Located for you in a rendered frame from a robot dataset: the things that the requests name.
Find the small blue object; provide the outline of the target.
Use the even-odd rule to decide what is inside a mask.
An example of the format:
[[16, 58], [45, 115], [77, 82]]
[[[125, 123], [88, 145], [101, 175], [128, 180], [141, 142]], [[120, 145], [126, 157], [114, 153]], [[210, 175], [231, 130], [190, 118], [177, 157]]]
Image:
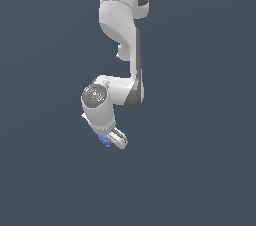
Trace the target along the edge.
[[106, 147], [111, 147], [112, 142], [104, 135], [98, 135], [98, 138], [101, 141], [101, 143], [104, 144]]

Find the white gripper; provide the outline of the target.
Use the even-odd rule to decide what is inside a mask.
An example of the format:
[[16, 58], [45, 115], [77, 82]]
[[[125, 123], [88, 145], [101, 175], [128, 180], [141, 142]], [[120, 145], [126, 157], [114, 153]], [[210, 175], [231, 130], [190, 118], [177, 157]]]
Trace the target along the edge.
[[114, 127], [107, 135], [104, 136], [119, 149], [124, 149], [128, 144], [128, 140], [125, 134], [116, 127]]

